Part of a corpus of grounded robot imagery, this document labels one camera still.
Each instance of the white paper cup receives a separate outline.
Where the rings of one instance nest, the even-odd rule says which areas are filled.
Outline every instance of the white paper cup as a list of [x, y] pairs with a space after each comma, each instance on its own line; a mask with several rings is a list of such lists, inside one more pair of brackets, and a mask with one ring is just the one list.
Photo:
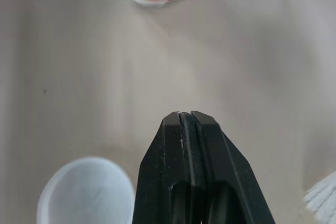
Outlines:
[[37, 224], [131, 224], [134, 188], [112, 161], [85, 157], [62, 167], [44, 188]]

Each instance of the white surface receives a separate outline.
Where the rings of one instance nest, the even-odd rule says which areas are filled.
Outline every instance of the white surface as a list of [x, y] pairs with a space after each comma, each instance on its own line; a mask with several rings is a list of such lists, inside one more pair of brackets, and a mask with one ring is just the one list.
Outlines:
[[62, 167], [38, 202], [37, 224], [132, 223], [134, 189], [115, 163], [86, 157]]
[[304, 201], [320, 224], [336, 223], [336, 172], [316, 183]]
[[335, 0], [0, 0], [0, 223], [88, 155], [140, 161], [172, 111], [213, 116], [276, 223], [335, 167]]

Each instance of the beige surface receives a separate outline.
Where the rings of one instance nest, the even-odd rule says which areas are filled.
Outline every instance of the beige surface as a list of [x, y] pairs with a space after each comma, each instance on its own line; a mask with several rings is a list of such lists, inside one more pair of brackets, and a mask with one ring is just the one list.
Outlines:
[[0, 223], [35, 223], [70, 160], [101, 155], [136, 183], [161, 119], [214, 116], [277, 223], [334, 169], [334, 0], [0, 0]]

